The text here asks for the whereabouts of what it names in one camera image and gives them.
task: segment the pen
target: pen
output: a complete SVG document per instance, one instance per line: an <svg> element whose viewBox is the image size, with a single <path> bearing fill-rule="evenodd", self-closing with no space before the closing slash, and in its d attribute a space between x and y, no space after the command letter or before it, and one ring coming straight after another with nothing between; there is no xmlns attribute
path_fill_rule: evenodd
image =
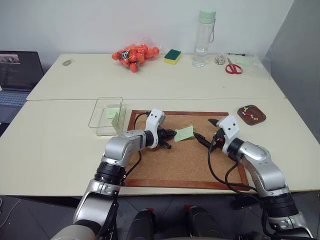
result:
<svg viewBox="0 0 320 240"><path fill-rule="evenodd" d="M232 52L229 52L228 55L237 55L237 56L245 56L246 54L245 53L232 53Z"/></svg>

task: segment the laptop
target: laptop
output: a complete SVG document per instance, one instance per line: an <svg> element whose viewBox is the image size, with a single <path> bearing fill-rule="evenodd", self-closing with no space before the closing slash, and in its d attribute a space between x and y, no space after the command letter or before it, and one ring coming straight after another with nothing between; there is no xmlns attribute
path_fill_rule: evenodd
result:
<svg viewBox="0 0 320 240"><path fill-rule="evenodd" d="M43 76L36 51L0 51L0 123L11 123Z"/></svg>

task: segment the laptop screen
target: laptop screen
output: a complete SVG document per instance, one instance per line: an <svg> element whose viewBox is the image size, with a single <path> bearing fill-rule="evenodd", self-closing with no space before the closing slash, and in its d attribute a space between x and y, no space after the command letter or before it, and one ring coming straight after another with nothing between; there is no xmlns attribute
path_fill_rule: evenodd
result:
<svg viewBox="0 0 320 240"><path fill-rule="evenodd" d="M0 51L0 85L2 89L32 90L43 77L36 51Z"/></svg>

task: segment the laptop keyboard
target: laptop keyboard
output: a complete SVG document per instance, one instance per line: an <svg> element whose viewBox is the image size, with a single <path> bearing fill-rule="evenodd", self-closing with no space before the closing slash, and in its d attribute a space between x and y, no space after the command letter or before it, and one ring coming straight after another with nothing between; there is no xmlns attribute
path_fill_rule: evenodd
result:
<svg viewBox="0 0 320 240"><path fill-rule="evenodd" d="M0 92L0 105L23 106L28 93Z"/></svg>

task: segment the cable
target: cable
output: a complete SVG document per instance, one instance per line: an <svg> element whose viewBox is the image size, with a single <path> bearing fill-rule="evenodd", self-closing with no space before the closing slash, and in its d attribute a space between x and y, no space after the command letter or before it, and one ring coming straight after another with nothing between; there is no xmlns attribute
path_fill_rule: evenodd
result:
<svg viewBox="0 0 320 240"><path fill-rule="evenodd" d="M147 115L147 116L149 116L149 114L150 114L149 111L146 111L146 112L143 112L143 113L138 114L138 116L135 117L135 120L134 120L134 123L133 123L133 130L136 129L136 123L137 123L138 118L141 117L142 115Z"/></svg>
<svg viewBox="0 0 320 240"><path fill-rule="evenodd" d="M224 176L224 180L225 180L225 183L226 183L227 187L228 187L230 190L234 191L235 193L237 193L237 194L242 194L242 195L245 195L245 196L250 197L250 198L252 198L252 199L255 199L256 201L258 201L258 202L261 204L261 200L260 200L258 197L254 196L254 195L251 195L251 194L249 194L249 193L245 193L245 192L242 192L242 191L238 191L238 190L234 189L234 188L231 186L231 183L228 182L229 174L238 166L238 164L239 164L239 161L236 161L235 164L226 172L226 174L225 174L225 176Z"/></svg>
<svg viewBox="0 0 320 240"><path fill-rule="evenodd" d="M2 228L2 227L6 224L6 222L7 222L8 218L9 218L11 212L14 210L14 208L15 208L15 207L17 206L17 204L20 203L20 202L21 202L21 199L19 199L19 200L13 205L13 207L10 209L8 215L6 216L4 222L0 225L0 228Z"/></svg>
<svg viewBox="0 0 320 240"><path fill-rule="evenodd" d="M217 148L216 145L214 145L214 142L215 142L215 138L212 140L211 144L210 144L210 148L209 148L209 151L208 151L208 165L209 165L209 169L210 169L210 172L211 174L213 175L213 177L215 179L217 179L220 183L222 184L225 184L227 185L227 183L223 180L221 180L214 172L213 168L212 168L212 165L211 165L211 160L210 160L210 157L211 157L211 151L212 150L215 150ZM247 189L252 189L254 191L257 191L257 189L253 186L249 186L249 185L245 185L245 184L241 184L241 183L229 183L230 186L235 186L235 187L242 187L242 188L247 188Z"/></svg>
<svg viewBox="0 0 320 240"><path fill-rule="evenodd" d="M142 155L141 155L141 151L138 151L139 153L139 160L130 168L130 170L125 174L125 177L127 178L128 175L135 169L136 166L138 166L138 164L141 162L141 158L142 158Z"/></svg>
<svg viewBox="0 0 320 240"><path fill-rule="evenodd" d="M146 111L146 112L143 112L143 113L140 113L138 114L138 116L135 117L135 120L134 120L134 123L133 123L133 130L136 129L136 123L137 123L137 120L139 117L141 117L142 115L147 115L149 116L150 112L149 111ZM136 166L138 166L138 164L141 162L141 159L142 159L142 154L141 154L141 151L138 151L139 153L139 160L129 169L128 172L125 173L125 178L128 177L128 175L136 168Z"/></svg>

